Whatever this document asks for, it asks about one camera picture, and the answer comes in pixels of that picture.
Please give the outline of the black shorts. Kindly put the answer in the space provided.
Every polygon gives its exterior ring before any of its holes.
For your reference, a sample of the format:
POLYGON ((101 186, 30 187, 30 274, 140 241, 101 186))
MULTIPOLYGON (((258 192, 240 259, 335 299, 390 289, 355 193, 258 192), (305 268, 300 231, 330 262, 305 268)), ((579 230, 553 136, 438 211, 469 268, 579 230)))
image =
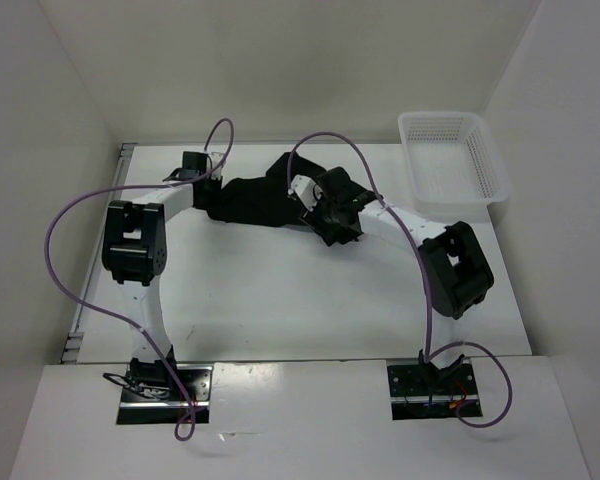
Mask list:
POLYGON ((303 226, 304 207, 287 193, 289 152, 261 177, 234 178, 220 186, 212 180, 194 185, 193 206, 215 221, 264 227, 303 226))

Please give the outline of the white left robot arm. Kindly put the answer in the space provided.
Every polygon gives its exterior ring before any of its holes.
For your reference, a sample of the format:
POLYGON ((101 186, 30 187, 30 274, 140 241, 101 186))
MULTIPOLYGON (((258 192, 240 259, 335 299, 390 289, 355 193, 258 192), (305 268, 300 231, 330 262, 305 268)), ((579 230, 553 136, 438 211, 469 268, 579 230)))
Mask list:
POLYGON ((160 186, 133 200, 113 200, 106 213, 102 264, 119 286, 131 320, 132 358, 122 386, 151 400, 179 396, 173 344, 160 299, 167 264, 166 225, 194 207, 207 207, 222 186, 224 155, 185 152, 160 186))

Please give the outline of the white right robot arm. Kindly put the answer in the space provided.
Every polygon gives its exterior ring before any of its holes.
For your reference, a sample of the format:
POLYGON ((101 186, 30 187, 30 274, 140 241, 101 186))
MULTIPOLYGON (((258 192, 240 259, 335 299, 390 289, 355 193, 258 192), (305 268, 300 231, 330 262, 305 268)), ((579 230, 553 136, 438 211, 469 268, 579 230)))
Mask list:
POLYGON ((494 275, 472 227, 431 222, 391 205, 354 182, 341 167, 312 179, 295 175, 288 190, 301 205, 300 219, 328 246, 367 235, 414 255, 425 289, 425 346, 418 354, 420 385, 440 393, 458 375, 459 342, 433 346, 435 316, 459 320, 485 300, 494 275))

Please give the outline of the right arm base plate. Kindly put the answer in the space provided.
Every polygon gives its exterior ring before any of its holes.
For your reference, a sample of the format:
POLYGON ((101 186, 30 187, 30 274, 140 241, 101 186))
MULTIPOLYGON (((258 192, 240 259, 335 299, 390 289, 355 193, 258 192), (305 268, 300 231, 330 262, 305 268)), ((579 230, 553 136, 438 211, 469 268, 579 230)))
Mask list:
POLYGON ((472 364, 465 360, 458 373, 429 387, 414 359, 386 365, 393 421, 454 418, 458 408, 464 417, 483 416, 472 364))

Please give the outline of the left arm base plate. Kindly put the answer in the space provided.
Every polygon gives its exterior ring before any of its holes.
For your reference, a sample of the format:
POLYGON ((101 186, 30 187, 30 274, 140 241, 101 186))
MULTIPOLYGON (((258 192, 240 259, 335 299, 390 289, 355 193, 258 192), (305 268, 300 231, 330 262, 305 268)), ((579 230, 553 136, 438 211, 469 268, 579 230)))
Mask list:
MULTIPOLYGON (((178 374, 195 403, 196 423, 208 424, 214 367, 211 364, 179 364, 178 374)), ((125 375, 105 373, 104 378, 121 387, 117 425, 175 425, 188 411, 187 402, 177 386, 132 382, 125 375)))

